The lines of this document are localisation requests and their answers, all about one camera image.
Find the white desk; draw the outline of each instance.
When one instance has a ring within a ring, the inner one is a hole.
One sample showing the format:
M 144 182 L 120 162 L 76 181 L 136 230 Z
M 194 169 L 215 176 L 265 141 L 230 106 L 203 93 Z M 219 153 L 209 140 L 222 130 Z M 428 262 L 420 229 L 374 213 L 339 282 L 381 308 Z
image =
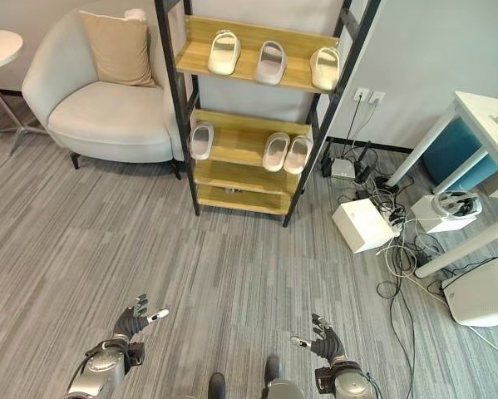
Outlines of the white desk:
M 19 55 L 20 50 L 23 46 L 23 39 L 21 36 L 14 32 L 9 31 L 0 31 L 0 67 L 3 65 L 7 65 L 9 62 L 16 59 Z M 14 142 L 12 143 L 12 148 L 10 150 L 10 154 L 14 152 L 17 145 L 19 144 L 20 138 L 23 133 L 31 131 L 34 133 L 45 133 L 42 129 L 37 129 L 35 127 L 29 126 L 29 124 L 23 124 L 17 115 L 12 111 L 10 106 L 5 102 L 0 93 L 0 103 L 4 110 L 8 113 L 8 115 L 12 118 L 16 127 L 10 129 L 1 129 L 0 132 L 6 131 L 16 131 L 16 135 L 14 136 Z
M 497 115 L 498 99 L 456 91 L 455 100 L 427 132 L 415 150 L 413 150 L 400 167 L 398 167 L 397 171 L 391 176 L 391 179 L 387 181 L 387 185 L 394 186 L 420 158 L 439 134 L 441 134 L 446 125 L 457 116 L 460 116 L 471 128 L 474 135 L 481 143 L 481 148 L 433 189 L 433 192 L 439 194 L 445 191 L 487 154 L 489 154 L 498 165 L 498 124 L 493 119 L 493 117 Z M 468 239 L 454 249 L 447 251 L 445 254 L 418 268 L 416 275 L 420 278 L 426 277 L 497 238 L 498 221 L 492 226 L 484 229 L 477 236 Z

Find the white box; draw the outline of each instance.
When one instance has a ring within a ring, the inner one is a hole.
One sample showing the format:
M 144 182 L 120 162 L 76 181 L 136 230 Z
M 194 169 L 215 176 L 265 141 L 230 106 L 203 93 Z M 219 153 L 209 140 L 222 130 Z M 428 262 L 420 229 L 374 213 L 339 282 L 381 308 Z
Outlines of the white box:
M 498 259 L 442 282 L 451 315 L 465 326 L 498 326 Z
M 418 223 L 427 233 L 459 230 L 476 220 L 475 216 L 456 216 L 442 218 L 431 207 L 434 195 L 424 195 L 413 206 L 412 211 Z
M 369 199 L 339 205 L 332 218 L 355 254 L 382 246 L 395 236 Z

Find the white slipper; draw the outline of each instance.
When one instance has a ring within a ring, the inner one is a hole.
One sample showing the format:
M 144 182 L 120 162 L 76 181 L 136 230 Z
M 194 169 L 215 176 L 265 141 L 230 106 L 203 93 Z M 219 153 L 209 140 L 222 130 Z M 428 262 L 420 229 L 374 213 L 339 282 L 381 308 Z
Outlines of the white slipper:
M 219 31 L 212 42 L 208 69 L 218 75 L 230 75 L 241 54 L 241 43 L 231 31 Z
M 315 87 L 325 91 L 335 88 L 339 78 L 339 55 L 335 48 L 319 48 L 309 60 L 309 65 Z
M 285 157 L 284 169 L 293 175 L 298 175 L 306 166 L 313 142 L 305 135 L 298 135 L 293 139 L 288 155 Z
M 268 40 L 259 51 L 254 79 L 266 85 L 276 86 L 280 83 L 287 65 L 288 56 L 282 46 L 278 42 Z
M 191 158 L 207 160 L 212 151 L 214 141 L 214 127 L 207 123 L 199 123 L 191 131 Z
M 267 139 L 263 158 L 264 168 L 269 172 L 278 172 L 284 165 L 288 153 L 289 136 L 281 131 L 273 133 Z

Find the desk leg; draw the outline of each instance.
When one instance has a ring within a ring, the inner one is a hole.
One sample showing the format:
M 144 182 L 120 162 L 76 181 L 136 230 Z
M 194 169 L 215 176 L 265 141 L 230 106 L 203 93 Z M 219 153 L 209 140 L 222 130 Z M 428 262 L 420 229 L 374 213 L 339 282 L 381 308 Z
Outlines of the desk leg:
M 445 268 L 458 259 L 467 256 L 470 252 L 476 251 L 495 239 L 498 239 L 498 221 L 492 226 L 487 227 L 480 234 L 467 239 L 454 249 L 451 249 L 438 258 L 433 259 L 431 262 L 428 262 L 424 266 L 421 266 L 417 269 L 415 274 L 417 277 L 424 278 L 432 273 L 435 273 L 437 270 Z
M 393 187 L 406 174 L 408 170 L 417 162 L 421 155 L 426 151 L 430 144 L 441 134 L 442 130 L 456 117 L 456 103 L 452 102 L 446 111 L 437 120 L 435 125 L 426 133 L 422 140 L 417 144 L 415 150 L 402 162 L 391 179 L 387 181 L 387 185 Z
M 439 194 L 445 191 L 448 187 L 456 183 L 466 172 L 472 169 L 479 161 L 487 155 L 487 150 L 481 147 L 472 156 L 463 162 L 456 170 L 446 177 L 435 189 L 433 194 Z
M 24 133 L 30 131 L 32 133 L 46 133 L 45 130 L 43 129 L 37 129 L 36 127 L 31 127 L 29 126 L 29 123 L 27 123 L 26 125 L 24 125 L 20 120 L 19 118 L 17 117 L 17 115 L 14 113 L 14 111 L 10 108 L 10 106 L 8 106 L 7 102 L 5 101 L 4 98 L 2 98 L 2 95 L 0 93 L 0 103 L 3 107 L 3 109 L 8 113 L 8 115 L 11 117 L 11 119 L 14 121 L 14 123 L 16 124 L 16 127 L 14 128 L 11 128 L 11 129 L 2 129 L 0 130 L 1 132 L 5 132 L 5 131 L 15 131 L 16 132 L 16 135 L 14 136 L 14 142 L 12 143 L 12 147 L 10 149 L 10 152 L 8 153 L 9 155 L 12 155 L 12 153 L 14 152 L 14 150 L 16 149 L 16 147 L 18 146 L 22 136 Z

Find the white armchair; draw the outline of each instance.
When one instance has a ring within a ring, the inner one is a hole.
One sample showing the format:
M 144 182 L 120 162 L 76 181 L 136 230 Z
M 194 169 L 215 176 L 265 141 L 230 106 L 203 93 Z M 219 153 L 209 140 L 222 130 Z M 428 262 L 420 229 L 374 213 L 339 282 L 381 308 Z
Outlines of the white armchair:
M 184 160 L 153 0 L 103 0 L 81 10 L 121 17 L 143 8 L 150 34 L 150 66 L 158 86 L 99 81 L 78 10 L 46 35 L 28 70 L 22 94 L 51 138 L 77 157 L 120 162 Z

